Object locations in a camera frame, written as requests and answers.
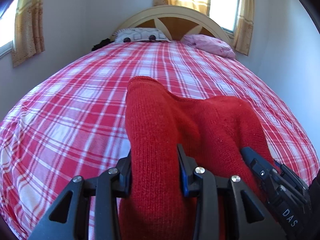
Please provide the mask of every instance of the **window pane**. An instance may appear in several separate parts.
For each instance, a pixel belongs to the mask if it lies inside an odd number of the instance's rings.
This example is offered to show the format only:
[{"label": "window pane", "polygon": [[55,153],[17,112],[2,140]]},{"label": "window pane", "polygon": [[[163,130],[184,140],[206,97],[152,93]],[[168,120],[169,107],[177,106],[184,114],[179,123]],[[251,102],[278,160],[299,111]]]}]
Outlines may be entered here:
[{"label": "window pane", "polygon": [[18,0],[14,0],[0,20],[0,47],[13,40]]},{"label": "window pane", "polygon": [[238,0],[211,0],[209,16],[221,27],[233,32]]}]

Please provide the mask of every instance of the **white lettering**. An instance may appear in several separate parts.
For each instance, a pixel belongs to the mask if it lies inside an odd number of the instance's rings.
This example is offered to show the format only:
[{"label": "white lettering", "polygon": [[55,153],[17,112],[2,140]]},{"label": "white lettering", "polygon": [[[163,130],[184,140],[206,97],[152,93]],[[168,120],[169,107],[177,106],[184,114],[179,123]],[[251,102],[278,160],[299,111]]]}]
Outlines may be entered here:
[{"label": "white lettering", "polygon": [[293,216],[287,218],[287,220],[290,222],[292,220]]},{"label": "white lettering", "polygon": [[282,214],[284,217],[286,217],[287,215],[289,215],[289,213],[290,213],[290,210],[289,209],[287,209],[286,211],[284,211],[284,213]]},{"label": "white lettering", "polygon": [[295,221],[291,224],[291,226],[294,227],[297,223],[298,223],[298,220],[295,220]]}]

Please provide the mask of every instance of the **pillow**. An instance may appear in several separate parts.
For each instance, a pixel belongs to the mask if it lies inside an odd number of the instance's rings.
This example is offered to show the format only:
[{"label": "pillow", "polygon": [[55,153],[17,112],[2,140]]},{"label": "pillow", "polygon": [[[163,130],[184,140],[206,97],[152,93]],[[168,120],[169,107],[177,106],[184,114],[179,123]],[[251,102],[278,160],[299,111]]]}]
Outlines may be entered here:
[{"label": "pillow", "polygon": [[135,41],[169,41],[163,32],[157,28],[128,28],[121,29],[113,34],[115,43]]},{"label": "pillow", "polygon": [[224,41],[214,37],[203,34],[187,34],[183,36],[181,42],[217,56],[236,59],[236,54],[233,52],[233,49]]}]

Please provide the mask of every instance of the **window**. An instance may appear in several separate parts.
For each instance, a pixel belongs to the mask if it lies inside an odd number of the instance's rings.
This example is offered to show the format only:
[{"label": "window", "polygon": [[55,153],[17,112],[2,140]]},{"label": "window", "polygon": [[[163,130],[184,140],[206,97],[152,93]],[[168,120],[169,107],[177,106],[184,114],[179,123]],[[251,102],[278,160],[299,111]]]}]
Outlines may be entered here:
[{"label": "window", "polygon": [[209,17],[233,36],[240,0],[211,0]]},{"label": "window", "polygon": [[14,37],[14,19],[18,0],[14,0],[0,19],[0,56],[11,50]]}]

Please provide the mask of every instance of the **triangular cutout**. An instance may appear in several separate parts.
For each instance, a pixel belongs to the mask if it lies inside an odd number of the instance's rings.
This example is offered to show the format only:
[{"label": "triangular cutout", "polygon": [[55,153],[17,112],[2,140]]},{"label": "triangular cutout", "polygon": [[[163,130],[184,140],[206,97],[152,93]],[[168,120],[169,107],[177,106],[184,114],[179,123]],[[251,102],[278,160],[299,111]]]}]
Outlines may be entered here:
[{"label": "triangular cutout", "polygon": [[241,198],[249,224],[264,220],[264,215],[244,190],[241,191]]},{"label": "triangular cutout", "polygon": [[56,208],[49,215],[50,221],[55,221],[62,224],[67,222],[71,198],[72,191],[68,191],[64,198],[60,201],[60,203],[58,203]]}]

